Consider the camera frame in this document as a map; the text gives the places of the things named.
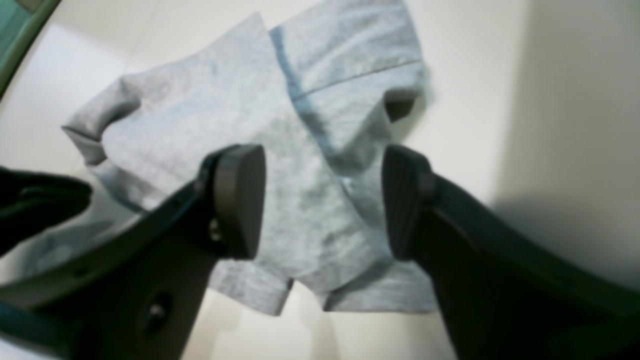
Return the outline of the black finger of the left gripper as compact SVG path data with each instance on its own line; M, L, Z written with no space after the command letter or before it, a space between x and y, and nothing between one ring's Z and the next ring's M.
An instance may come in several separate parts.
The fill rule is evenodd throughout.
M0 169L0 254L64 223L90 205L93 189L60 174Z

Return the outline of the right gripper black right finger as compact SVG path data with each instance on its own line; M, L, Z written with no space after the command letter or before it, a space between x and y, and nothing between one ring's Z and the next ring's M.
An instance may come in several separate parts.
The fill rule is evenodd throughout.
M389 145L382 193L394 258L430 276L460 360L637 360L640 298L553 255Z

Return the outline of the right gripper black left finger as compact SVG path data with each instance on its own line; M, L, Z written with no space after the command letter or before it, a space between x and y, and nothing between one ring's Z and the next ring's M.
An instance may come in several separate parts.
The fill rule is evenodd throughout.
M115 239L1 288L1 337L66 360L178 360L221 259L259 248L262 145L211 153Z

